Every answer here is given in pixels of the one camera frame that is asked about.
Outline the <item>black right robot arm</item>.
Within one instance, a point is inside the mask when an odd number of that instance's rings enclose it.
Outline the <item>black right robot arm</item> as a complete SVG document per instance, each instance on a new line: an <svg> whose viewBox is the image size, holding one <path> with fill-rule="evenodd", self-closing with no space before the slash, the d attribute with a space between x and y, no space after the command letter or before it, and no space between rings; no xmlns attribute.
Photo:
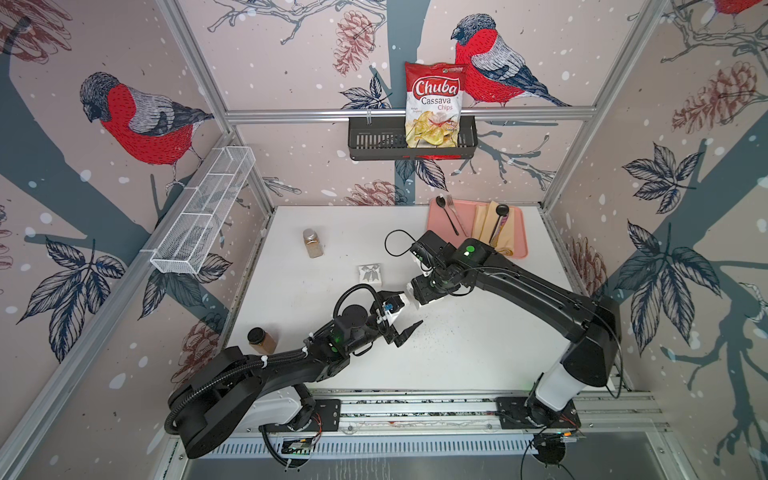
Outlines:
<svg viewBox="0 0 768 480"><path fill-rule="evenodd" d="M596 301L561 288L473 238L455 247L429 230L412 243L409 252L429 271L410 282L419 304L454 295L461 287L479 288L535 315L569 341L525 400L526 416L533 425L554 425L584 388L608 384L621 344L615 301Z"/></svg>

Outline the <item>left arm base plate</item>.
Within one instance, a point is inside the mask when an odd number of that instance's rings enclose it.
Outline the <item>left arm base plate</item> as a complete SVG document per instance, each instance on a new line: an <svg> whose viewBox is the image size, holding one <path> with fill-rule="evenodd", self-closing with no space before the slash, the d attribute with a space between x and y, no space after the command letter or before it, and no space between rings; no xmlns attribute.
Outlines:
<svg viewBox="0 0 768 480"><path fill-rule="evenodd" d="M337 432L341 419L341 401L339 399L316 400L312 412L303 406L297 415L287 424L265 425L268 433L326 433Z"/></svg>

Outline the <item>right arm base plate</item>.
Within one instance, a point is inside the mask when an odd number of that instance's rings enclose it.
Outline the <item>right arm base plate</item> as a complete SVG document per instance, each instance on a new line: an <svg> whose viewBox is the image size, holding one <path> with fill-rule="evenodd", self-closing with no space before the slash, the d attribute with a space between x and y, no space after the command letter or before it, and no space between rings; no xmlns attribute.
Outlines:
<svg viewBox="0 0 768 480"><path fill-rule="evenodd" d="M546 407L538 400L523 396L504 396L495 399L496 413L503 430L581 428L574 401L569 400L560 411Z"/></svg>

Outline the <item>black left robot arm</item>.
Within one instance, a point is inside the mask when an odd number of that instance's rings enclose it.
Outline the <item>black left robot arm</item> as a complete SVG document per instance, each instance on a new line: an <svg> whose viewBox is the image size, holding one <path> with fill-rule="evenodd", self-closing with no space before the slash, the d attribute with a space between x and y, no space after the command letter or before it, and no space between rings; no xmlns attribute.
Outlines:
<svg viewBox="0 0 768 480"><path fill-rule="evenodd" d="M361 289L372 295L372 306L347 305L346 298ZM165 432L178 436L186 455L196 459L237 429L267 433L271 426L321 428L323 418L308 384L336 376L378 339L402 346L418 327L398 331L394 325L408 304L400 291L355 285L337 300L330 321L299 349L275 354L245 354L237 346L223 349L171 394Z"/></svg>

